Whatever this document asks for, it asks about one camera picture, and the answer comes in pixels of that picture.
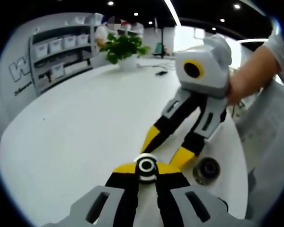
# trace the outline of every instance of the white flower pot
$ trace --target white flower pot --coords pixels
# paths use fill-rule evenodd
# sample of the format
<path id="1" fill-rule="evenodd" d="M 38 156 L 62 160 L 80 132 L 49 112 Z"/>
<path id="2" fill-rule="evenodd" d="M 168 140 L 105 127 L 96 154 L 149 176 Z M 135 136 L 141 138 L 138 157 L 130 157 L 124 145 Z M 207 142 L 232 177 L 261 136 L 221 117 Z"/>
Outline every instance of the white flower pot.
<path id="1" fill-rule="evenodd" d="M 119 67 L 123 71 L 135 71 L 137 69 L 137 54 L 133 54 L 129 58 L 119 61 Z"/>

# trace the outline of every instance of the green plant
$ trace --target green plant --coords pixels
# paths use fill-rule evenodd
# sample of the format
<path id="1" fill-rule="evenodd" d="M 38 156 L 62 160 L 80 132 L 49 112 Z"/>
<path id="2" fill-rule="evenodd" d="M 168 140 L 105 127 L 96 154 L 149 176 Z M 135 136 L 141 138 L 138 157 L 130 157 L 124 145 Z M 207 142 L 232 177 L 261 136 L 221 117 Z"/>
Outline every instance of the green plant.
<path id="1" fill-rule="evenodd" d="M 106 59 L 112 64 L 117 64 L 118 60 L 129 58 L 133 54 L 138 56 L 146 55 L 151 49 L 142 45 L 142 39 L 138 36 L 121 35 L 118 38 L 113 34 L 108 35 L 108 42 L 101 48 L 101 52 L 107 52 Z"/>

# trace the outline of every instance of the black ceiling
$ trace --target black ceiling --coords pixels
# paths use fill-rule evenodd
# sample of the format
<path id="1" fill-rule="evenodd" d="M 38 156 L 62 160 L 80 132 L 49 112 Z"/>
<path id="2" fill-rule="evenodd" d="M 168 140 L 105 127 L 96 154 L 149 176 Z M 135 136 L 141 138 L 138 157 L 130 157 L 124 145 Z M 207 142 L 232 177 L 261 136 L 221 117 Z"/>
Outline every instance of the black ceiling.
<path id="1" fill-rule="evenodd" d="M 14 10 L 10 27 L 18 26 L 34 18 L 62 12 L 99 12 L 107 16 L 117 16 L 130 22 L 140 22 L 149 27 L 148 22 L 157 18 L 159 27 L 174 26 L 176 23 L 164 0 L 18 0 L 10 1 Z M 255 11 L 239 0 L 171 0 L 181 24 L 204 28 L 213 33 L 227 35 L 235 39 L 268 37 L 272 26 L 268 17 Z M 233 5 L 239 3 L 240 10 Z M 255 49 L 259 44 L 248 44 Z"/>

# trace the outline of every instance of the white sleeve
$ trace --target white sleeve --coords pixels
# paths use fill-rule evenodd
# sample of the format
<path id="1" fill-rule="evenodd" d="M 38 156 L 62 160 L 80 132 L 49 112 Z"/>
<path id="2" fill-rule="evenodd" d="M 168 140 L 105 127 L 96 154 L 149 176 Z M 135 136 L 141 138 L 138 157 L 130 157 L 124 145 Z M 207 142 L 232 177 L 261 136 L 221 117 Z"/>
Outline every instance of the white sleeve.
<path id="1" fill-rule="evenodd" d="M 263 45 L 273 53 L 275 59 L 279 63 L 281 67 L 281 73 L 279 73 L 279 76 L 284 83 L 284 40 L 281 34 L 271 34 L 268 41 Z"/>
<path id="2" fill-rule="evenodd" d="M 99 26 L 97 27 L 96 29 L 96 32 L 95 32 L 95 39 L 104 39 L 105 37 L 105 31 L 104 31 L 104 27 L 103 26 Z"/>

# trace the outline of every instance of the gray gripper housing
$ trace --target gray gripper housing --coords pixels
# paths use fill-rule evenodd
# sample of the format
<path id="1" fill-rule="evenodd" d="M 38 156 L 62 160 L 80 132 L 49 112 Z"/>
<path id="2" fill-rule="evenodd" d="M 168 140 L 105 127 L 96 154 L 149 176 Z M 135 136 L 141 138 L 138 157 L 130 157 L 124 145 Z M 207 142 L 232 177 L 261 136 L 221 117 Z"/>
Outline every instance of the gray gripper housing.
<path id="1" fill-rule="evenodd" d="M 42 227 L 113 227 L 123 193 L 124 189 L 96 186 L 72 204 L 69 216 Z"/>
<path id="2" fill-rule="evenodd" d="M 97 186 L 71 206 L 69 216 L 42 227 L 113 227 L 124 189 Z M 184 227 L 255 227 L 227 213 L 225 204 L 206 190 L 189 186 L 172 189 Z"/>
<path id="3" fill-rule="evenodd" d="M 194 132 L 206 139 L 210 138 L 221 123 L 220 116 L 226 109 L 227 102 L 227 98 L 218 99 L 209 96 L 201 121 Z"/>
<path id="4" fill-rule="evenodd" d="M 227 213 L 225 204 L 204 188 L 188 186 L 170 191 L 184 227 L 256 227 L 250 220 L 240 220 Z"/>
<path id="5" fill-rule="evenodd" d="M 189 91 L 179 87 L 175 97 L 171 99 L 164 107 L 162 115 L 166 118 L 170 118 L 190 96 L 191 93 Z"/>

